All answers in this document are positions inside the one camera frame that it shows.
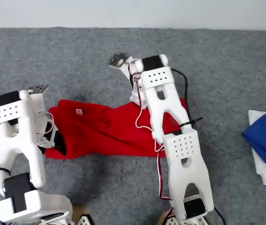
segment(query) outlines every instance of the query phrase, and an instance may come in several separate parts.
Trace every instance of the red fabric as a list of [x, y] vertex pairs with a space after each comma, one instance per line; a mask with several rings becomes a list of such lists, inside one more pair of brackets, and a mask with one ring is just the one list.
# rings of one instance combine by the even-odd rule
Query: red fabric
[[[77, 115], [76, 109], [81, 109], [83, 115]], [[60, 100], [58, 106], [50, 108], [49, 112], [53, 114], [54, 122], [64, 138], [67, 154], [64, 156], [55, 148], [50, 148], [46, 150], [47, 158], [70, 159], [94, 152], [104, 155], [157, 156], [150, 130], [135, 127], [140, 107], [132, 102], [110, 108]], [[138, 125], [151, 127], [148, 109], [143, 110]], [[177, 122], [168, 113], [164, 114], [164, 133], [179, 129]]]

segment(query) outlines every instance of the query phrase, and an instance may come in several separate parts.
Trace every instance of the gray carpet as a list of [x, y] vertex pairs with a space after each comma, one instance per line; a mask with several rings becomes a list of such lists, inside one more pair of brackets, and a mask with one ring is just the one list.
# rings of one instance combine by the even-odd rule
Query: gray carpet
[[[119, 51], [136, 57], [164, 53], [172, 67], [185, 72], [191, 114], [204, 117], [197, 130], [215, 205], [228, 225], [266, 225], [266, 186], [241, 137], [247, 110], [266, 111], [266, 32], [0, 29], [0, 94], [47, 83], [47, 107], [61, 98], [122, 105], [130, 97], [129, 83], [106, 65]], [[182, 97], [184, 82], [175, 78]], [[96, 154], [45, 159], [44, 190], [86, 204], [98, 225], [154, 225], [169, 208], [158, 198], [155, 161]], [[24, 162], [17, 159], [15, 173], [28, 170]], [[162, 170], [166, 187], [165, 160]], [[215, 212], [207, 217], [213, 225], [222, 224]]]

